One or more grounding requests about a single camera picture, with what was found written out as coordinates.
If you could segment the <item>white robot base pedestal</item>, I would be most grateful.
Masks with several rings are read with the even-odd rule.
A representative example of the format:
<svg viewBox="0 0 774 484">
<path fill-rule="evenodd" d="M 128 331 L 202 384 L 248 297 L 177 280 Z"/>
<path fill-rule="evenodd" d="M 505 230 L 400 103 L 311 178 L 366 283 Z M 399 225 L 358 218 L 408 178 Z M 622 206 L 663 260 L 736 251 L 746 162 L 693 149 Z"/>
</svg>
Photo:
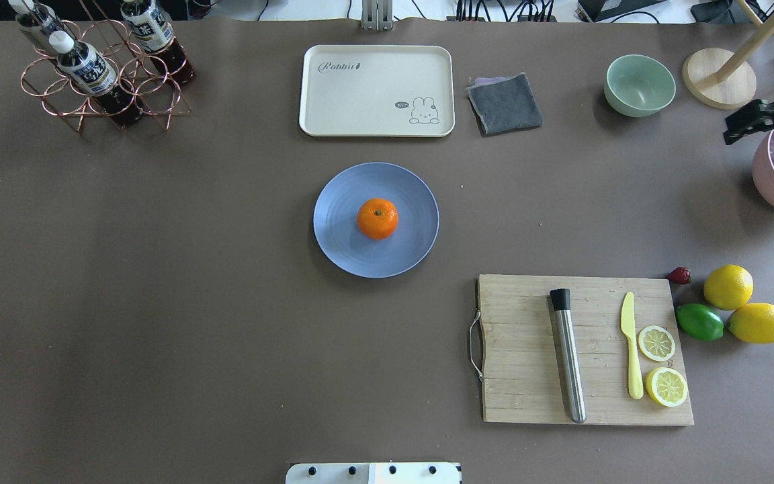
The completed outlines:
<svg viewBox="0 0 774 484">
<path fill-rule="evenodd" d="M 456 462 L 298 463 L 286 472 L 286 483 L 462 483 Z"/>
</svg>

